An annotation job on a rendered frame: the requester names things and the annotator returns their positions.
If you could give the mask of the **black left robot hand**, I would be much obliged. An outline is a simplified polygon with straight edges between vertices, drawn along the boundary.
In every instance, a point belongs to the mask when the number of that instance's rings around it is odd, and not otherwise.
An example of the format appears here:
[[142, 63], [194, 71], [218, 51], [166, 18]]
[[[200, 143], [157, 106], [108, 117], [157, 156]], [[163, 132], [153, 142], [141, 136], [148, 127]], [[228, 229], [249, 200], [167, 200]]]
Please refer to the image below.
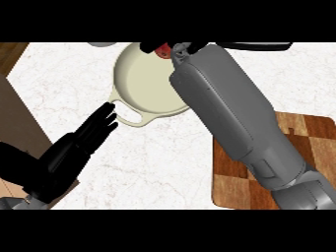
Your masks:
[[116, 105], [105, 102], [73, 133], [67, 133], [40, 158], [0, 142], [0, 178], [22, 186], [30, 203], [49, 204], [67, 191], [90, 155], [116, 130]]

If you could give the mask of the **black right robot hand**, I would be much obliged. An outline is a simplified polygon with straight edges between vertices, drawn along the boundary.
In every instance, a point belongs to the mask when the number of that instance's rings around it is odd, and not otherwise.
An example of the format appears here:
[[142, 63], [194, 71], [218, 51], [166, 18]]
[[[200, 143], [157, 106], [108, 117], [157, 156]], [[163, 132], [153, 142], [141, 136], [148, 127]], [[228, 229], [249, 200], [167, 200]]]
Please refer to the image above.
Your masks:
[[[139, 44], [139, 50], [144, 53], [151, 53], [154, 50], [163, 45], [167, 44], [170, 49], [178, 44], [176, 41], [167, 41], [167, 42], [142, 42]], [[191, 42], [190, 46], [187, 47], [188, 53], [194, 54], [204, 46], [207, 45], [206, 42]]]

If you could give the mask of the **red pear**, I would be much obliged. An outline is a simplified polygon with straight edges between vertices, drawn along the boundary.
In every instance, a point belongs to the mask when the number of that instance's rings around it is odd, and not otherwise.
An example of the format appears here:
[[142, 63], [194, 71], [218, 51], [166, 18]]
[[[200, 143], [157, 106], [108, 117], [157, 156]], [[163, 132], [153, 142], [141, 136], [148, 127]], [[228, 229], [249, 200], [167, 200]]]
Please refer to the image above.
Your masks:
[[154, 50], [156, 55], [163, 58], [169, 59], [170, 58], [170, 47], [167, 44], [163, 44], [156, 50]]

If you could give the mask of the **checkered wooden cutting board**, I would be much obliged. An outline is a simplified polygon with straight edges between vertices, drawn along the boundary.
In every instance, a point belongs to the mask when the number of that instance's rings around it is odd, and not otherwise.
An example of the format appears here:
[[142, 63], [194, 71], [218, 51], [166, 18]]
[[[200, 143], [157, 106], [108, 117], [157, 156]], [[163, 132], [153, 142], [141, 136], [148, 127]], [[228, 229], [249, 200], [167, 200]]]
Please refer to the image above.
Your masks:
[[[336, 125], [329, 117], [277, 112], [278, 126], [307, 162], [336, 189]], [[212, 202], [238, 210], [275, 210], [270, 192], [246, 166], [234, 161], [212, 140]]]

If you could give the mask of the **black flat appliance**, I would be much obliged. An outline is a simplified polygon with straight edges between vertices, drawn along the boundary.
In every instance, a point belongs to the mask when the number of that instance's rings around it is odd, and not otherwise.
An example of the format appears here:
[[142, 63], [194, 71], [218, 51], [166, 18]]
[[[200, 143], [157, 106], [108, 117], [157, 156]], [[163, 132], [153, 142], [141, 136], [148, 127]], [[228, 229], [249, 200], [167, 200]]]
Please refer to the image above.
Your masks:
[[290, 42], [218, 42], [222, 48], [250, 51], [284, 51], [292, 47]]

